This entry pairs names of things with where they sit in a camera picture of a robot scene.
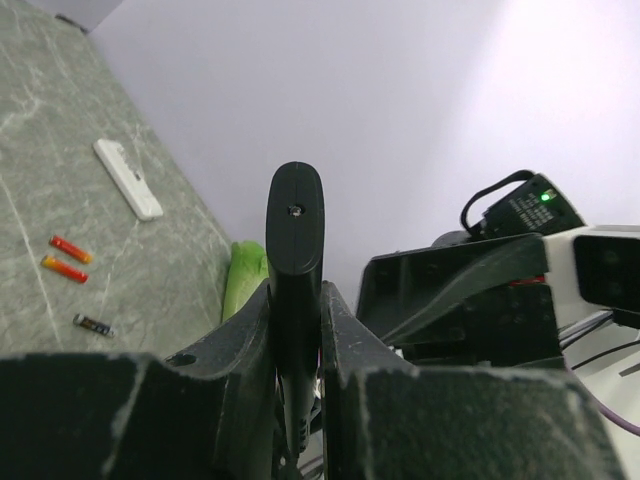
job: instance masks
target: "screw hole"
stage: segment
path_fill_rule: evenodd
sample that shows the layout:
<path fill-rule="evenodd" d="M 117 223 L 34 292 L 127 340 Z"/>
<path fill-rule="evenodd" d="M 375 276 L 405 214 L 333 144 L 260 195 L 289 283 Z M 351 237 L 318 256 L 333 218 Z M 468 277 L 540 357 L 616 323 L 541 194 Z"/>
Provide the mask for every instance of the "screw hole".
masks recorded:
<path fill-rule="evenodd" d="M 301 215 L 304 215 L 304 212 L 306 211 L 306 209 L 304 208 L 304 205 L 291 205 L 289 207 L 289 215 L 291 215 L 292 217 L 299 217 Z"/>
<path fill-rule="evenodd" d="M 166 362 L 172 367 L 186 367 L 192 363 L 196 363 L 196 356 L 188 353 L 176 353 L 167 358 Z"/>

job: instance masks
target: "black battery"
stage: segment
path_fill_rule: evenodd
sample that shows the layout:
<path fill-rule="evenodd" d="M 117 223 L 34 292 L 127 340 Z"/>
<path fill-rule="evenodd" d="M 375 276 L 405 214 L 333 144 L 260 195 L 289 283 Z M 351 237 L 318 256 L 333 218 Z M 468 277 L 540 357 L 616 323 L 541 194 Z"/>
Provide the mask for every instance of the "black battery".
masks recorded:
<path fill-rule="evenodd" d="M 93 320 L 79 313 L 73 317 L 73 324 L 99 333 L 100 335 L 104 335 L 105 337 L 113 338 L 116 335 L 116 331 L 109 325 L 98 322 L 97 320 Z"/>

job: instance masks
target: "white background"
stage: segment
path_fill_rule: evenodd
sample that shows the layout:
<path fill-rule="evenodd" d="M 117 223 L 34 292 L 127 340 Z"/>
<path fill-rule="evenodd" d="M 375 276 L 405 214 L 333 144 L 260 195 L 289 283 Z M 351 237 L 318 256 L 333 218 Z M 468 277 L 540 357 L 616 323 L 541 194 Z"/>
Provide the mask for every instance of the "white background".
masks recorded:
<path fill-rule="evenodd" d="M 92 38 L 232 238 L 263 239 L 277 166 L 316 166 L 325 278 L 352 305 L 370 257 L 428 246 L 520 168 L 591 223 L 640 223 L 635 0 L 127 0 Z M 638 421 L 638 380 L 595 367 Z M 638 439 L 611 428 L 640 478 Z"/>

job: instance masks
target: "gray marble countertop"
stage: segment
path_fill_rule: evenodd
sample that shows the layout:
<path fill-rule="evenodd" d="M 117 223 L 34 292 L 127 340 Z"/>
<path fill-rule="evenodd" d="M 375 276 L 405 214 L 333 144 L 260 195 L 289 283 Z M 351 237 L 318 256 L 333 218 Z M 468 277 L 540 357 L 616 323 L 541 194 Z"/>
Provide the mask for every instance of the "gray marble countertop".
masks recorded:
<path fill-rule="evenodd" d="M 97 159 L 122 143 L 164 216 L 140 222 Z M 150 351 L 161 356 L 220 323 L 229 241 L 95 49 L 76 28 L 0 0 L 0 353 Z M 48 245 L 94 255 L 83 266 Z M 44 269 L 53 254 L 89 274 Z M 82 313 L 113 339 L 72 324 Z"/>

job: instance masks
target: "orange battery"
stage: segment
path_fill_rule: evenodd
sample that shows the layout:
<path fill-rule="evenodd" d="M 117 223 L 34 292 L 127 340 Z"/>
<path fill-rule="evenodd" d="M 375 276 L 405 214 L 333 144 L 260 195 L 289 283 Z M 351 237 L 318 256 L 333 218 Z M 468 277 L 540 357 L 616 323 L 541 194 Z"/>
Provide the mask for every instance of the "orange battery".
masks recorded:
<path fill-rule="evenodd" d="M 93 260 L 93 256 L 81 248 L 76 247 L 73 243 L 68 242 L 62 237 L 54 235 L 49 239 L 49 245 L 56 247 L 59 250 L 62 250 L 64 253 L 71 255 L 76 260 L 82 263 L 89 263 Z"/>
<path fill-rule="evenodd" d="M 59 273 L 60 275 L 64 275 L 71 280 L 75 280 L 78 283 L 84 283 L 89 279 L 89 275 L 80 270 L 73 268 L 71 265 L 67 265 L 64 262 L 61 262 L 55 257 L 51 255 L 47 255 L 42 259 L 42 266 L 50 268 L 54 272 Z"/>

